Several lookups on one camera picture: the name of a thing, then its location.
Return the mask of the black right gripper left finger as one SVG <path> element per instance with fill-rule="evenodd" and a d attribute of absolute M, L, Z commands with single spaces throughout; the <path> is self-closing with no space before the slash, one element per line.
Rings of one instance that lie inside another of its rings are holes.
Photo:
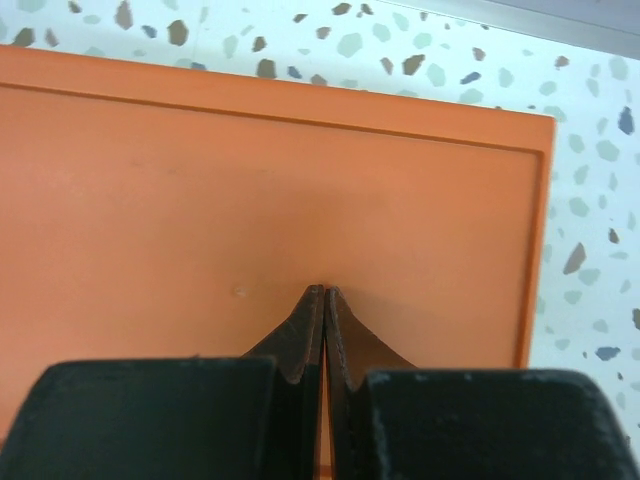
<path fill-rule="evenodd" d="M 1 450 L 5 479 L 314 479 L 324 289 L 231 358 L 50 366 Z"/>

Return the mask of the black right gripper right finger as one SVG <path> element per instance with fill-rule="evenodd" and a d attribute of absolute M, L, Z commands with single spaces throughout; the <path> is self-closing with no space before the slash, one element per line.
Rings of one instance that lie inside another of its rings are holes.
<path fill-rule="evenodd" d="M 606 396 L 556 369 L 421 369 L 325 296 L 337 479 L 635 479 Z"/>

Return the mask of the orange drawer cabinet box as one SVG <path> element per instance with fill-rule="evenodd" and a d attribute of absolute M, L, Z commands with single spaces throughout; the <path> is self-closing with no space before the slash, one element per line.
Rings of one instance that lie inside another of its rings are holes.
<path fill-rule="evenodd" d="M 1 50 L 1 450 L 52 365 L 231 358 L 307 287 L 421 369 L 521 369 L 555 121 Z"/>

